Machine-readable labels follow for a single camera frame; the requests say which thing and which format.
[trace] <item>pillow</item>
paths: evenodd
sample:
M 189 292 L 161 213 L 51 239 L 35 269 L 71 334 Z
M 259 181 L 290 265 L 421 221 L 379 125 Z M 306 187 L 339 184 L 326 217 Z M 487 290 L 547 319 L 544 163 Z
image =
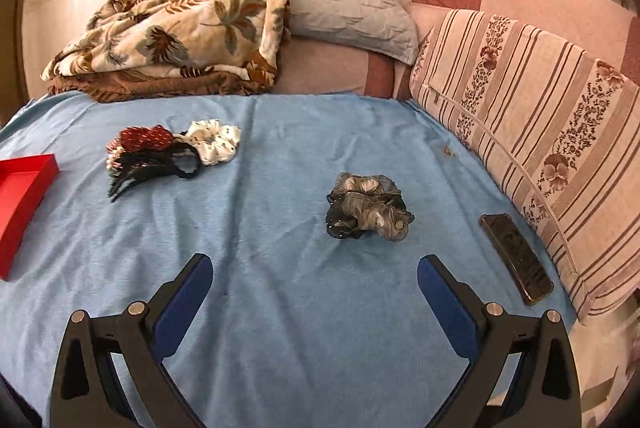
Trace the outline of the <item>pillow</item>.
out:
M 545 243 L 585 321 L 640 283 L 640 88 L 571 42 L 452 10 L 410 79 Z
M 437 24 L 442 22 L 447 15 L 449 8 L 438 7 L 436 5 L 409 4 L 406 8 L 407 12 L 414 19 L 416 29 L 418 31 L 418 41 L 426 38 L 429 31 Z M 394 62 L 394 94 L 393 97 L 399 101 L 406 101 L 411 98 L 409 91 L 409 76 L 412 66 L 402 62 Z
M 361 96 L 390 98 L 394 61 L 388 56 L 327 42 L 292 36 L 280 45 L 277 94 L 326 94 L 351 91 Z
M 567 38 L 640 84 L 640 19 L 611 0 L 412 0 L 477 9 Z
M 411 65 L 415 24 L 399 0 L 290 0 L 289 30 L 316 40 L 379 52 Z

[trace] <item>blue blanket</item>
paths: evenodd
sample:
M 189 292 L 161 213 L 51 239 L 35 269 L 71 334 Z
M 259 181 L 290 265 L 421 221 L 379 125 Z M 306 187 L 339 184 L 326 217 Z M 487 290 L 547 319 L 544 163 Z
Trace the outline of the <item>blue blanket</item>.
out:
M 104 147 L 121 128 L 178 132 L 210 118 L 242 128 L 235 159 L 109 202 Z M 49 152 L 60 173 L 0 281 L 0 372 L 43 416 L 69 315 L 149 299 L 194 252 L 212 258 L 213 286 L 165 365 L 211 427 L 424 426 L 466 366 L 418 289 L 428 253 L 482 300 L 575 321 L 542 243 L 478 159 L 410 104 L 345 94 L 99 104 L 75 92 L 0 132 L 0 158 Z M 326 233 L 325 195 L 342 171 L 396 182 L 415 215 L 405 241 Z M 502 212 L 555 284 L 530 308 L 478 225 Z

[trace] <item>black smartphone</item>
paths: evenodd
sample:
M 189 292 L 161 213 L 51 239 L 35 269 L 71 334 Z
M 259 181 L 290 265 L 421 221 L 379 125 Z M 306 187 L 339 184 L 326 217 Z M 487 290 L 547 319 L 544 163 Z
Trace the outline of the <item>black smartphone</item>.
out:
M 509 215 L 483 215 L 480 225 L 509 269 L 526 305 L 551 293 L 554 283 Z

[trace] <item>silver bolt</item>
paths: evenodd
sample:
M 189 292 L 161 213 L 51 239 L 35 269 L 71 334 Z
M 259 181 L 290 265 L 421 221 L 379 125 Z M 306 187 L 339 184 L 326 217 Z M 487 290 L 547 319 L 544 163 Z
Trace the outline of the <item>silver bolt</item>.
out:
M 558 311 L 555 311 L 553 309 L 551 309 L 550 311 L 546 312 L 546 317 L 549 318 L 549 321 L 553 322 L 553 323 L 558 323 L 562 318 L 560 316 L 560 313 Z
M 80 323 L 82 320 L 84 320 L 84 311 L 76 311 L 71 315 L 73 323 Z
M 145 305 L 142 302 L 133 302 L 127 309 L 127 311 L 129 311 L 129 314 L 131 314 L 132 316 L 142 314 L 144 310 Z
M 486 305 L 486 311 L 491 316 L 500 316 L 504 312 L 504 309 L 499 303 L 491 302 Z

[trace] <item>red tray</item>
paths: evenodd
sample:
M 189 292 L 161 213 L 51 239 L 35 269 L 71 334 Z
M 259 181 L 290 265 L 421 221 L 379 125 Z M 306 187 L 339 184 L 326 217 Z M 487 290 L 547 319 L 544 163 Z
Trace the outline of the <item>red tray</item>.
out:
M 53 154 L 0 161 L 0 278 L 6 280 L 22 234 L 54 177 Z

